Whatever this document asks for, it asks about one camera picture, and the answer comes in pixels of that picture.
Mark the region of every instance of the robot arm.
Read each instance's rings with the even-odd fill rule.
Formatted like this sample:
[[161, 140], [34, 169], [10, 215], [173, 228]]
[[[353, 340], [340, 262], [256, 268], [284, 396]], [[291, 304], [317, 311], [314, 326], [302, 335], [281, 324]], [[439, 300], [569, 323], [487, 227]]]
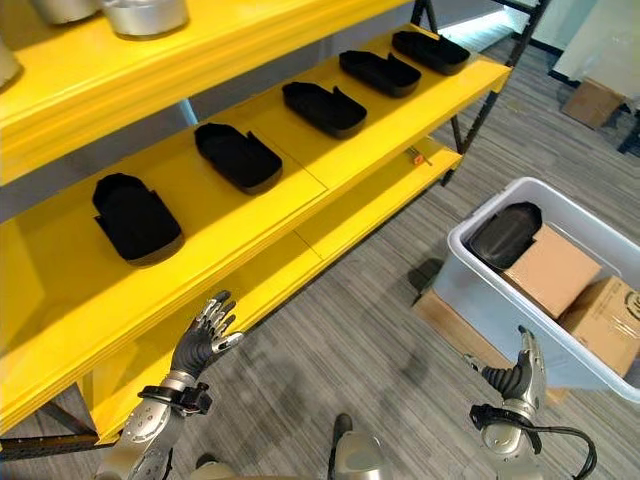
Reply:
[[105, 456], [95, 480], [161, 480], [168, 473], [171, 448], [182, 433], [185, 418], [206, 414], [209, 388], [196, 381], [204, 369], [237, 345], [242, 333], [226, 334], [235, 302], [221, 292], [207, 302], [176, 347], [171, 370], [160, 386], [145, 387], [143, 400], [129, 416], [122, 435]]
[[469, 365], [502, 395], [502, 408], [474, 405], [469, 416], [481, 431], [482, 440], [490, 452], [498, 480], [542, 480], [542, 468], [535, 455], [542, 451], [538, 433], [562, 433], [585, 440], [589, 455], [575, 479], [586, 478], [596, 466], [597, 455], [591, 439], [580, 430], [569, 427], [537, 427], [537, 415], [543, 408], [547, 386], [544, 359], [535, 337], [524, 327], [522, 349], [513, 368], [492, 368], [471, 355], [465, 355]]

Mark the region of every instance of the plastic bin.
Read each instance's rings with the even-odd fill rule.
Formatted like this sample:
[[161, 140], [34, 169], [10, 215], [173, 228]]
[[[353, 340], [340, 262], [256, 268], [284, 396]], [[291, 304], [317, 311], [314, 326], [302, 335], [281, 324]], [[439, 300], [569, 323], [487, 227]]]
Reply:
[[[616, 275], [633, 288], [640, 283], [640, 249], [591, 213], [534, 178], [521, 178], [507, 186], [448, 237], [450, 254], [433, 289], [495, 348], [516, 361], [521, 345], [518, 325], [537, 337], [545, 357], [547, 381], [552, 387], [602, 390], [640, 403], [640, 389], [621, 378], [581, 345], [534, 303], [505, 282], [463, 245], [494, 213], [517, 202], [533, 202], [543, 221], [598, 261], [603, 269], [596, 280]], [[632, 370], [638, 368], [634, 363]], [[638, 378], [630, 372], [627, 378]]]

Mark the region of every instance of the shelf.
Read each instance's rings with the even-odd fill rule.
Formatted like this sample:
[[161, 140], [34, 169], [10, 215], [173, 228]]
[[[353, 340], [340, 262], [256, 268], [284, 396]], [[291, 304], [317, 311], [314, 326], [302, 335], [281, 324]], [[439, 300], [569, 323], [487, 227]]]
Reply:
[[401, 154], [296, 228], [298, 235], [325, 262], [332, 262], [461, 159], [429, 139], [415, 148], [432, 165], [415, 166], [409, 155]]
[[[427, 33], [413, 25], [398, 30]], [[377, 37], [360, 49], [386, 57], [392, 51], [422, 72], [417, 90], [394, 99], [344, 73], [334, 57], [298, 75], [295, 80], [314, 82], [331, 90], [335, 85], [367, 109], [364, 129], [351, 141], [335, 140], [310, 128], [282, 100], [281, 86], [251, 99], [239, 111], [251, 115], [254, 129], [300, 162], [328, 188], [353, 185], [464, 109], [490, 90], [500, 90], [509, 68], [482, 55], [457, 75], [445, 77], [401, 55], [391, 47], [393, 32]]]
[[[408, 155], [400, 155], [212, 288], [210, 292], [228, 289], [238, 301], [232, 330], [248, 330], [460, 160], [432, 140], [422, 140], [416, 148], [433, 166], [415, 166]], [[205, 298], [163, 320], [81, 382], [104, 443], [140, 401], [137, 393], [166, 375], [178, 338]]]
[[[374, 47], [387, 48], [388, 41], [385, 35]], [[367, 125], [352, 139], [334, 140], [306, 125], [284, 107], [279, 88], [210, 119], [252, 130], [283, 158], [283, 178], [263, 195], [246, 196], [222, 179], [201, 159], [189, 129], [0, 225], [0, 371], [10, 372], [0, 387], [0, 434], [324, 206], [342, 201], [438, 121], [500, 88], [510, 71], [481, 56], [455, 77], [421, 67], [419, 89], [391, 99], [335, 64], [302, 77], [335, 75], [332, 84], [367, 106]], [[185, 233], [176, 255], [146, 269], [117, 256], [91, 204], [97, 180], [113, 172], [135, 175], [158, 192]]]
[[[320, 263], [295, 233], [283, 237], [213, 287], [233, 293], [238, 320], [233, 330], [246, 330], [302, 285]], [[140, 402], [138, 392], [158, 385], [169, 371], [173, 349], [207, 295], [183, 307], [108, 359], [81, 382], [81, 390], [97, 432], [112, 438]]]
[[0, 31], [25, 67], [0, 94], [0, 184], [402, 0], [187, 0], [190, 22], [152, 40], [114, 35], [103, 16], [47, 26], [0, 0]]
[[[247, 130], [233, 112], [213, 120]], [[10, 319], [0, 338], [2, 431], [282, 236], [288, 218], [325, 191], [280, 152], [277, 188], [247, 196], [192, 137], [170, 137], [0, 226], [0, 304]], [[173, 257], [135, 268], [117, 255], [91, 203], [97, 180], [113, 172], [142, 179], [178, 220], [186, 243]]]

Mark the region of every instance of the black cable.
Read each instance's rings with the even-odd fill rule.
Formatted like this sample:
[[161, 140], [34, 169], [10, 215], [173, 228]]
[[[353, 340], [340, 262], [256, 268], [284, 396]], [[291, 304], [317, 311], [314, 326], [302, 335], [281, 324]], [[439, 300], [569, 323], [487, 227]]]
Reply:
[[169, 478], [169, 472], [173, 470], [173, 465], [171, 464], [171, 459], [173, 458], [173, 448], [169, 450], [169, 458], [167, 459], [167, 469], [164, 471], [164, 476], [162, 480], [167, 480]]
[[583, 478], [587, 478], [593, 472], [593, 469], [596, 468], [596, 464], [598, 463], [598, 454], [596, 453], [596, 444], [593, 443], [593, 440], [584, 433], [582, 430], [578, 430], [577, 428], [571, 427], [535, 427], [524, 425], [515, 420], [509, 419], [500, 419], [498, 423], [506, 423], [512, 425], [514, 427], [521, 428], [522, 430], [527, 430], [530, 432], [536, 433], [559, 433], [561, 435], [573, 435], [574, 437], [579, 437], [587, 442], [589, 447], [589, 452], [587, 453], [587, 459], [584, 462], [584, 465], [577, 473], [577, 475], [572, 476], [575, 480], [581, 480]]

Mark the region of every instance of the gray carpet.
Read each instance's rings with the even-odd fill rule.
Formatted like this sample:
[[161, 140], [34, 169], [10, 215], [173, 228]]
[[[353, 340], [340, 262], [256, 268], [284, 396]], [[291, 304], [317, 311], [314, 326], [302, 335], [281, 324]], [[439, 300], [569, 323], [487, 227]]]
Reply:
[[[511, 40], [492, 47], [504, 59]], [[177, 445], [170, 478], [187, 478], [211, 451], [243, 474], [322, 478], [335, 415], [375, 432], [396, 479], [492, 478], [473, 403], [497, 403], [491, 388], [410, 305], [425, 280], [424, 261], [444, 257], [447, 232], [512, 179], [531, 175], [557, 187], [638, 242], [638, 159], [610, 137], [559, 112], [568, 87], [546, 76], [551, 58], [529, 48], [465, 163], [447, 188], [434, 186], [255, 329], [207, 371], [216, 400], [193, 418]], [[462, 115], [470, 123], [478, 106]], [[450, 139], [448, 126], [436, 135]], [[65, 392], [68, 406], [77, 392]], [[573, 392], [549, 408], [544, 424], [592, 435], [599, 463], [592, 478], [640, 478], [637, 406], [602, 392]], [[13, 435], [37, 434], [41, 414]], [[549, 478], [569, 478], [586, 449], [577, 439], [544, 437]], [[11, 462], [2, 479], [87, 479], [102, 453]]]

